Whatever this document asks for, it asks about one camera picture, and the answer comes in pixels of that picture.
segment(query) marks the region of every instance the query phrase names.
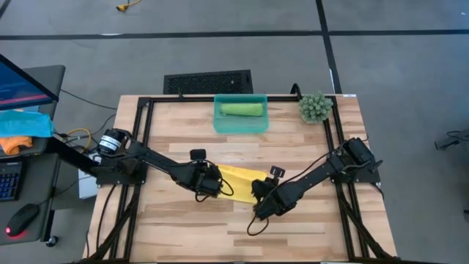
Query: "floor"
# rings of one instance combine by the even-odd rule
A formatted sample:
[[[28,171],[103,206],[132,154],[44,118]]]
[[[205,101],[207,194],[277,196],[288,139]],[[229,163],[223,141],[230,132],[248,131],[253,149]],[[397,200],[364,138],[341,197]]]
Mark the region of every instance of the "floor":
[[[143,0],[126,13],[115,9],[125,2],[120,0],[0,4],[4,1],[0,53],[20,67],[65,65],[63,88],[96,103],[117,106],[120,95],[160,94],[166,74],[244,69],[251,70],[255,92],[288,92],[296,82],[303,93],[341,89],[357,94],[374,154],[384,160],[380,174],[399,256],[467,262],[469,223],[462,211],[469,208],[468,149],[459,145],[439,152],[433,142],[446,131],[468,128],[468,32],[359,33],[469,29],[469,2],[323,0],[328,29],[354,32],[331,34],[332,67],[322,36],[315,35],[321,30],[315,0]],[[275,30],[305,34],[148,34]],[[120,33],[145,34],[114,40],[99,35]],[[68,37],[44,37],[58,34]],[[330,68],[340,86],[336,82],[333,88]],[[94,131],[111,114],[61,94],[54,122],[59,131]],[[92,209],[90,200],[59,211],[53,234],[62,240],[54,248],[41,243],[3,246],[2,263],[80,259]]]

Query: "computer mouse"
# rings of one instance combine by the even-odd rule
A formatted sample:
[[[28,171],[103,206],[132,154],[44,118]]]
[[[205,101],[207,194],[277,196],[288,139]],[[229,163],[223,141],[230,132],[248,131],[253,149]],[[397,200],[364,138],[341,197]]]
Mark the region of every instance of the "computer mouse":
[[[8,221],[6,228],[7,235],[10,237],[20,235],[39,214],[39,205],[24,205]]]

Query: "keyboard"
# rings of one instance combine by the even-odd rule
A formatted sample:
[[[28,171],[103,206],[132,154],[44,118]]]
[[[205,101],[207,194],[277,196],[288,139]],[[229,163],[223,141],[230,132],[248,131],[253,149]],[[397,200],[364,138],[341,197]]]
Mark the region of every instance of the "keyboard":
[[[0,163],[0,202],[18,199],[22,165],[21,162]]]

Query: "blue cloth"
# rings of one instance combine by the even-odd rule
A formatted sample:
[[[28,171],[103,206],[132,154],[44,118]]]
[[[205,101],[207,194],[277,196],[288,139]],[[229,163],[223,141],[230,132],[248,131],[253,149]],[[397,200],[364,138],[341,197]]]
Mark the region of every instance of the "blue cloth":
[[[48,114],[3,111],[0,112],[0,138],[9,136],[52,137],[53,123]]]

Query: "black grate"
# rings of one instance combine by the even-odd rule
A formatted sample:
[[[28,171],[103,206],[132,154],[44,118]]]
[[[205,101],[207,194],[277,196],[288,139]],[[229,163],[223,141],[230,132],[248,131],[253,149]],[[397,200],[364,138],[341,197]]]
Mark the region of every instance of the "black grate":
[[[164,76],[165,95],[213,95],[253,93],[250,70]]]

